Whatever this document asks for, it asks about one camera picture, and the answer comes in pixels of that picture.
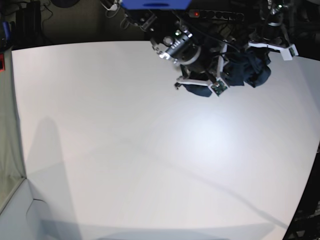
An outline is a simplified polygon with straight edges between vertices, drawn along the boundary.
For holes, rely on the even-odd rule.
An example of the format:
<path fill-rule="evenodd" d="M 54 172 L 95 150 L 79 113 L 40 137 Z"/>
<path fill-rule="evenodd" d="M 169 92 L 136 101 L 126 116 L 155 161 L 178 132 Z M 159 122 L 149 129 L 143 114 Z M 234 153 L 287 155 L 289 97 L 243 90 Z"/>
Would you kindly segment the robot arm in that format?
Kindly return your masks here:
<path fill-rule="evenodd" d="M 126 9 L 126 19 L 144 31 L 152 49 L 163 60 L 186 71 L 208 74 L 218 64 L 223 43 L 202 25 L 177 10 Z"/>
<path fill-rule="evenodd" d="M 263 41 L 272 41 L 284 34 L 294 24 L 296 14 L 295 0 L 260 0 L 259 16 L 261 28 L 259 37 Z"/>

